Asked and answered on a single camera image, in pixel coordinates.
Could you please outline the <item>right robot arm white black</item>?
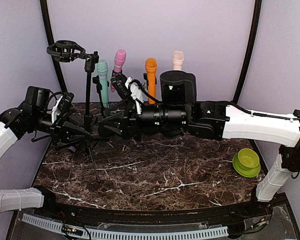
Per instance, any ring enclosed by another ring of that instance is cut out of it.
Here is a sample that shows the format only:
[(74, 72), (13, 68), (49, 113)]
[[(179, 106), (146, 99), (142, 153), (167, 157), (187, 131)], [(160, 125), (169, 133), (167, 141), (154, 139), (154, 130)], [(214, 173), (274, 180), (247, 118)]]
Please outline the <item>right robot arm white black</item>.
[(209, 140), (248, 139), (279, 144), (276, 160), (265, 178), (256, 186), (245, 213), (256, 217), (264, 202), (293, 173), (300, 172), (300, 110), (275, 114), (248, 110), (231, 101), (197, 101), (196, 77), (192, 73), (170, 70), (159, 77), (161, 100), (143, 101), (146, 90), (137, 79), (119, 73), (111, 78), (122, 112), (104, 111), (98, 122), (101, 137), (120, 136), (140, 139), (142, 134), (177, 135), (180, 131)]

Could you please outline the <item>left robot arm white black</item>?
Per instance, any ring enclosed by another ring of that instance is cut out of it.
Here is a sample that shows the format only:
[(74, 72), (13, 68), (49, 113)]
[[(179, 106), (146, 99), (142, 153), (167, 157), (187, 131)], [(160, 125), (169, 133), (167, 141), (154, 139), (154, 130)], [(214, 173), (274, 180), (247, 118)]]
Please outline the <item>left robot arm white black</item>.
[[(91, 133), (70, 112), (73, 98), (71, 92), (29, 86), (18, 107), (0, 114), (0, 159), (25, 134), (42, 132), (64, 147), (90, 140)], [(61, 213), (55, 195), (45, 187), (0, 189), (0, 213), (29, 208), (41, 208), (50, 218)]]

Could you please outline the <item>glitter microphone with silver grille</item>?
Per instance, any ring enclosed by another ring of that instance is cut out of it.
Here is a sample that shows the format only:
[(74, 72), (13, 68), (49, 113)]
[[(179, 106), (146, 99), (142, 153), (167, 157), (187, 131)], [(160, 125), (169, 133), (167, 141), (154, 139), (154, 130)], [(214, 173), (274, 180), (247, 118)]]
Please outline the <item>glitter microphone with silver grille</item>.
[(77, 149), (73, 146), (69, 147), (68, 150), (71, 152), (71, 153), (75, 153), (77, 151)]

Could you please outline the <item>black tripod stand with shock mount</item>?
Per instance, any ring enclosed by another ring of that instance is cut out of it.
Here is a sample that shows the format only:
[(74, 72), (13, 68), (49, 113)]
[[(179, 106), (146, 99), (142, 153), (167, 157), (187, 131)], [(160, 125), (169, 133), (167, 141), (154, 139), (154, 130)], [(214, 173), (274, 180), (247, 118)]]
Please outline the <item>black tripod stand with shock mount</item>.
[[(85, 60), (84, 70), (86, 72), (86, 89), (85, 89), (85, 112), (83, 117), (84, 129), (87, 132), (91, 132), (91, 124), (93, 116), (90, 114), (90, 103), (91, 103), (91, 85), (92, 85), (92, 73), (95, 71), (96, 64), (99, 62), (99, 55), (97, 51), (93, 53), (86, 53), (86, 50), (81, 47), (78, 43), (71, 40), (58, 40), (56, 41), (61, 45), (62, 48), (62, 60), (61, 63), (70, 63), (75, 59)], [(101, 179), (98, 175), (96, 165), (92, 156), (92, 142), (98, 143), (101, 139), (99, 137), (91, 136), (90, 140), (83, 141), (85, 151), (90, 157), (92, 166), (96, 176), (96, 182), (101, 183)], [(56, 147), (57, 151), (66, 147)]]

